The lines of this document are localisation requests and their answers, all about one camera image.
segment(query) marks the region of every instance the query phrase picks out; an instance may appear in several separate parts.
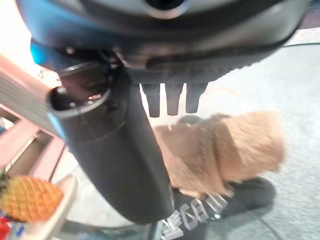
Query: fluffy beige cloth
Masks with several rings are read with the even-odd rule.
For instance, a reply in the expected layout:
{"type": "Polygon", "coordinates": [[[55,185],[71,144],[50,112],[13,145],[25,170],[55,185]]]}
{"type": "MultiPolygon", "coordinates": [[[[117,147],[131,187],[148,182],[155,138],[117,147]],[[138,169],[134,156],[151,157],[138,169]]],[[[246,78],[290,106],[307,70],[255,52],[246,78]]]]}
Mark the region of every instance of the fluffy beige cloth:
{"type": "Polygon", "coordinates": [[[200,124],[158,126],[154,134],[172,186],[197,198],[231,196],[229,182],[277,171],[285,154],[280,121],[272,111],[216,114],[200,124]]]}

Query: toy pineapple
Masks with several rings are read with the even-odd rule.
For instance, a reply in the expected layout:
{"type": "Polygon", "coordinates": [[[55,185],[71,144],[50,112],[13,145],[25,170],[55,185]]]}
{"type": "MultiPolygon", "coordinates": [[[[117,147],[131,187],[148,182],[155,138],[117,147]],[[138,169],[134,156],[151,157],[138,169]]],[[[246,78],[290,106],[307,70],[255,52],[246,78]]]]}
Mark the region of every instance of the toy pineapple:
{"type": "Polygon", "coordinates": [[[57,208],[63,192],[54,184],[40,178],[0,177],[0,210],[11,218],[26,223],[43,222],[57,208]]]}

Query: dark hole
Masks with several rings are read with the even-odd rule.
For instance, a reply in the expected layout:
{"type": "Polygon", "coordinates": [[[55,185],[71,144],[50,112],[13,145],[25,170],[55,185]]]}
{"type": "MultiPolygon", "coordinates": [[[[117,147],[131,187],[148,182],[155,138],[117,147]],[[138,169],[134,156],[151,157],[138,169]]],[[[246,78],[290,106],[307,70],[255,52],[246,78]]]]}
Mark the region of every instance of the dark hole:
{"type": "Polygon", "coordinates": [[[179,7],[185,0],[145,0],[151,7],[167,11],[179,7]]]}

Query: red object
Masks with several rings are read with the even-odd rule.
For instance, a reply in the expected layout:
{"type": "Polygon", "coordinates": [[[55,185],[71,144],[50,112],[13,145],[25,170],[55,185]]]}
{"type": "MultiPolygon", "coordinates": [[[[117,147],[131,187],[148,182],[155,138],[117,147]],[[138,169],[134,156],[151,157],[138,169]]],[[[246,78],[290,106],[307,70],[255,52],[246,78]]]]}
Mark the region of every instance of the red object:
{"type": "Polygon", "coordinates": [[[5,240],[6,236],[10,233],[11,228],[7,224],[9,222],[5,217],[0,217],[0,240],[5,240]]]}

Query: gray carpet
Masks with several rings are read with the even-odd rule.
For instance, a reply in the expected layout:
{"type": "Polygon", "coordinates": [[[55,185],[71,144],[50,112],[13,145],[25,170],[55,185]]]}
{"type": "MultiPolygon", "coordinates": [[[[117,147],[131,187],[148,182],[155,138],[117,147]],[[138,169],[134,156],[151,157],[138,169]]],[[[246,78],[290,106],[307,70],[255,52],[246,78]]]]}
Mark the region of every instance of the gray carpet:
{"type": "MultiPolygon", "coordinates": [[[[251,109],[280,111],[287,156],[279,173],[265,175],[277,190],[273,209],[262,217],[248,212],[214,223],[207,239],[319,240],[320,45],[284,48],[261,63],[229,73],[209,88],[218,86],[245,96],[254,103],[251,109]]],[[[209,96],[203,100],[207,102],[202,102],[203,115],[210,108],[215,112],[215,105],[228,105],[209,96]]]]}

